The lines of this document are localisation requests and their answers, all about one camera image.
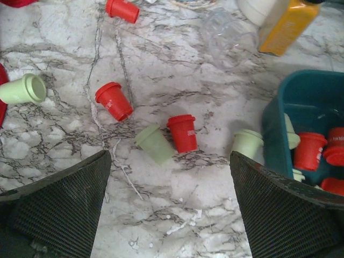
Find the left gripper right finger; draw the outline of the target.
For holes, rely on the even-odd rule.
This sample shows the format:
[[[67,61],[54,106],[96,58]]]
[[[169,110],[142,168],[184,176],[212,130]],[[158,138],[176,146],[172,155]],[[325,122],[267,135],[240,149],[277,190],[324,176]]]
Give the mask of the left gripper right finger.
[[[253,257],[343,257],[343,197],[230,156]]]

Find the green capsule cluster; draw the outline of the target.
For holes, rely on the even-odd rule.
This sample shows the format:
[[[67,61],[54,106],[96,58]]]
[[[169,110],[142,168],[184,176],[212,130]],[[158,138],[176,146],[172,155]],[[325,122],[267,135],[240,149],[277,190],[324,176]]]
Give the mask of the green capsule cluster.
[[[300,136],[295,133],[291,120],[286,113],[284,113],[284,119],[289,149],[295,149],[300,143]]]

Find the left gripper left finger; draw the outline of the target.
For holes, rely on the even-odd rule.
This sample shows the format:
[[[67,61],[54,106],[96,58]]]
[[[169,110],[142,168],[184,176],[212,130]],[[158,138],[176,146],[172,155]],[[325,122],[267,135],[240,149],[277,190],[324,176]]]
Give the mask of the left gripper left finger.
[[[1,193],[1,257],[90,257],[111,168],[102,150],[80,163]]]

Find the red capsule cluster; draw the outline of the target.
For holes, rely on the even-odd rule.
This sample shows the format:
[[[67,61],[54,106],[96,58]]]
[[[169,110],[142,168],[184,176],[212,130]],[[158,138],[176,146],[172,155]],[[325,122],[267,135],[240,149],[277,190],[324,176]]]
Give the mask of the red capsule cluster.
[[[320,187],[325,191],[344,196],[344,180],[328,177],[322,181]]]
[[[343,167],[343,127],[335,127],[331,129],[327,136],[327,146],[323,152],[326,162],[333,165]]]

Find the red capsule cluster front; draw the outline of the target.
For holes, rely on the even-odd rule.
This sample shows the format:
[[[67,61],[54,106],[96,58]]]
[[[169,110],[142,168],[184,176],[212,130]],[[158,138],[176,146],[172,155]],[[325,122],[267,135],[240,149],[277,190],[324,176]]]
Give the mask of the red capsule cluster front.
[[[325,191],[344,196],[344,180],[328,177],[322,181],[320,187]]]

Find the teal storage basket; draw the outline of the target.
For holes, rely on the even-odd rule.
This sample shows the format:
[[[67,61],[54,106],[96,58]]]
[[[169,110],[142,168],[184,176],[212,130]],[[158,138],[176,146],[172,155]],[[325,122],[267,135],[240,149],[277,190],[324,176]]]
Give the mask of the teal storage basket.
[[[288,75],[262,114],[264,165],[285,177],[293,174],[293,151],[289,149],[284,116],[297,133],[324,136],[343,126],[343,73],[299,70]]]

